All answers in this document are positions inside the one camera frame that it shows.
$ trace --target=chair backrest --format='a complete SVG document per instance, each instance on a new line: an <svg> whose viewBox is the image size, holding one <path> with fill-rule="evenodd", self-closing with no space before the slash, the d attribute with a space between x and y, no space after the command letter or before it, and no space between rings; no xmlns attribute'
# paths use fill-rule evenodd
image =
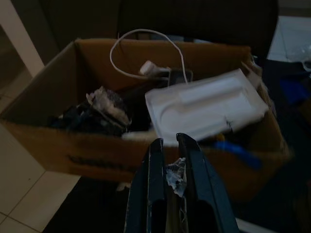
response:
<svg viewBox="0 0 311 233"><path fill-rule="evenodd" d="M122 0L118 31L147 28L165 34L248 45L264 60L274 36L277 0Z"/></svg>

